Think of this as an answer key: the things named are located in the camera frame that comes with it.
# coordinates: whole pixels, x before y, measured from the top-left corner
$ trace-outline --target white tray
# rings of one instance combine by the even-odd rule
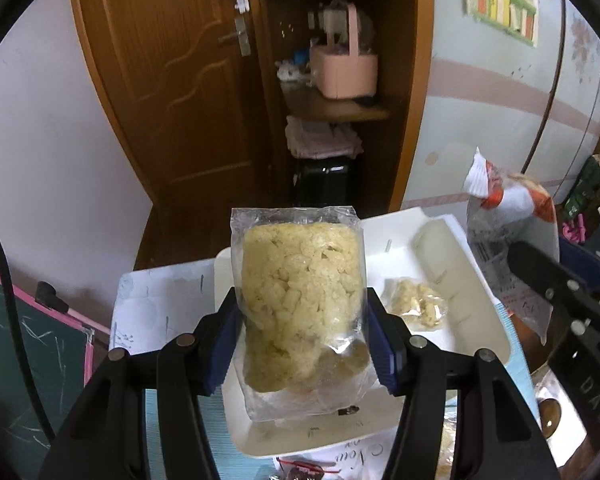
[[[448,323],[422,335],[444,350],[473,355],[490,348],[503,364],[509,361],[507,334],[493,305],[496,301],[466,246],[462,228],[453,216],[427,217],[420,208],[362,221],[365,236],[366,279],[378,296],[384,280],[409,276],[435,282],[448,301]],[[216,310],[234,285],[230,249],[214,264]],[[297,454],[394,428],[402,398],[374,388],[358,403],[359,412],[339,416],[315,415],[293,420],[252,422],[233,364],[222,385],[226,424],[235,447],[256,458]]]

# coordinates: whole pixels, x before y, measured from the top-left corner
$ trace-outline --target black cable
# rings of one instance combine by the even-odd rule
[[[51,423],[46,416],[44,406],[38,395],[36,383],[33,380],[33,374],[29,367],[29,359],[27,358],[27,351],[24,348],[24,341],[22,340],[22,332],[20,331],[20,319],[18,318],[18,309],[16,307],[16,298],[13,293],[13,283],[11,283],[11,273],[9,271],[9,264],[7,263],[7,257],[4,254],[2,244],[0,243],[0,283],[2,284],[2,293],[4,295],[4,304],[7,308],[7,318],[9,320],[9,328],[11,330],[11,338],[13,339],[13,347],[16,351],[16,357],[18,359],[18,366],[22,373],[24,385],[29,394],[29,400],[33,405],[33,411],[36,413],[38,423],[44,431],[46,439],[49,443],[53,442],[56,437]]]

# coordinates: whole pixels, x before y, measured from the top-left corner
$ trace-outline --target folded cloth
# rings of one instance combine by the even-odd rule
[[[286,118],[286,145],[295,158],[321,160],[332,156],[356,158],[362,153],[362,140],[350,124],[341,123],[331,128],[327,123]]]

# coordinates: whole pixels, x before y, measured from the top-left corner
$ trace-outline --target red and white packaging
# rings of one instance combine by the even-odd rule
[[[553,307],[509,270],[509,246],[524,240],[559,261],[555,207],[546,190],[522,174],[507,173],[479,150],[464,181],[467,239],[494,295],[542,341]]]

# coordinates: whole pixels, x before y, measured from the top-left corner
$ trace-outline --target blue gripper pad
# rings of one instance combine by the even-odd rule
[[[208,350],[205,351],[206,355],[203,357],[205,361],[204,387],[208,395],[211,395],[224,382],[242,325],[242,313],[238,309],[233,287],[224,298],[220,309],[215,314],[205,316],[205,318],[207,317],[210,318],[210,323],[204,325],[201,336],[216,334],[210,341]]]
[[[363,331],[380,384],[390,394],[400,395],[400,377],[407,364],[405,341],[410,334],[399,317],[387,314],[372,287],[367,289]]]

